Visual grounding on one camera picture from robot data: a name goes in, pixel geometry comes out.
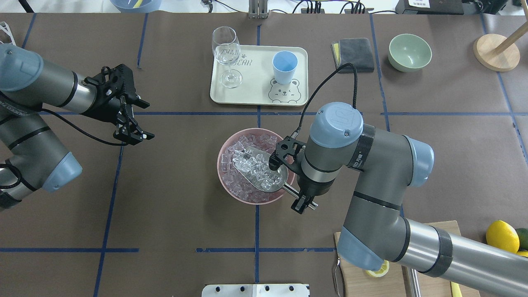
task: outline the brown table surface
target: brown table surface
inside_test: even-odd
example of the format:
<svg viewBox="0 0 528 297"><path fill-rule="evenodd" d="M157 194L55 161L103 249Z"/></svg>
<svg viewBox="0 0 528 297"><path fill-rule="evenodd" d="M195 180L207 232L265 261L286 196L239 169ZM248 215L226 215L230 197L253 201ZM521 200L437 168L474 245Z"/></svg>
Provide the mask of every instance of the brown table surface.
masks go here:
<svg viewBox="0 0 528 297"><path fill-rule="evenodd" d="M483 241L501 219L528 227L528 39L508 73L481 66L473 42L509 35L522 16L281 15L249 20L230 14L0 14L19 46L77 73L124 63L151 103L136 109L156 137L120 150L96 143L43 115L83 166L55 193L32 194L0 215L1 296L200 296L206 284L307 283L332 296L333 234L341 230L357 173L342 170L319 208L298 215L292 199L260 207L222 188L215 163L224 141L248 127L282 136L302 107L219 105L209 97L211 32L233 27L242 44L302 47L310 93L334 69L330 44L368 38L376 70L359 74L357 107L365 122L430 144L435 168L411 188L405 215L419 222L456 220L463 236ZM388 44L413 33L433 58L415 73L388 64ZM351 102L352 75L336 75L309 107ZM112 140L109 124L66 115ZM7 159L7 148L1 152Z"/></svg>

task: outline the white label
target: white label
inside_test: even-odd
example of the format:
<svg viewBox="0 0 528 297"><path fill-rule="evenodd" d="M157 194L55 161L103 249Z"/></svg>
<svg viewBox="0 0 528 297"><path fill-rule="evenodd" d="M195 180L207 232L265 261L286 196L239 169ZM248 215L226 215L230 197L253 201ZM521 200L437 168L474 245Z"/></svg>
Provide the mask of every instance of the white label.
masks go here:
<svg viewBox="0 0 528 297"><path fill-rule="evenodd" d="M409 0L409 5L414 7L431 8L429 0Z"/></svg>

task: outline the metal ice scoop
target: metal ice scoop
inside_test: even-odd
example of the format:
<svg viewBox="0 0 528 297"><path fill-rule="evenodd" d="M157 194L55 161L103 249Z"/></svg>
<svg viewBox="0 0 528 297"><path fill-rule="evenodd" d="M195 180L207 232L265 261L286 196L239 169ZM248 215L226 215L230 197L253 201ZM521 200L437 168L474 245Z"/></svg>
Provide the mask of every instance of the metal ice scoop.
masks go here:
<svg viewBox="0 0 528 297"><path fill-rule="evenodd" d="M234 167L257 190L273 193L284 189L298 199L299 192L287 183L288 169L281 165L277 171L270 170L268 166L270 156L269 153L258 148L246 146L243 152L235 153L232 160Z"/></svg>

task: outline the wine glass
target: wine glass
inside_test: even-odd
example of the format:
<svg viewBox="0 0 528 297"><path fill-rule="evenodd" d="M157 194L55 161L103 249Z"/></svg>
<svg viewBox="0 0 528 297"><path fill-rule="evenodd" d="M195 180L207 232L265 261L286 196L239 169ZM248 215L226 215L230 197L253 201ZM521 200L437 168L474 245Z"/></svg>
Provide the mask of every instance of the wine glass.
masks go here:
<svg viewBox="0 0 528 297"><path fill-rule="evenodd" d="M220 82L229 89L238 87L242 83L242 74L231 69L231 64L240 56L240 43L233 28L223 26L213 31L213 54L218 63L229 67L220 76Z"/></svg>

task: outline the glass stem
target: glass stem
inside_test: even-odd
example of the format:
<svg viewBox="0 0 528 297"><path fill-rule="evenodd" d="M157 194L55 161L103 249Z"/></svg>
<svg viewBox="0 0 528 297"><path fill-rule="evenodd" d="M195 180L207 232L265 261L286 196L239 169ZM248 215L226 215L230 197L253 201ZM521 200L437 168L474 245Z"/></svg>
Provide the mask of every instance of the glass stem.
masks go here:
<svg viewBox="0 0 528 297"><path fill-rule="evenodd" d="M228 64L228 67L229 67L228 80L231 81L234 79L234 74L233 74L233 71L231 70L231 63Z"/></svg>

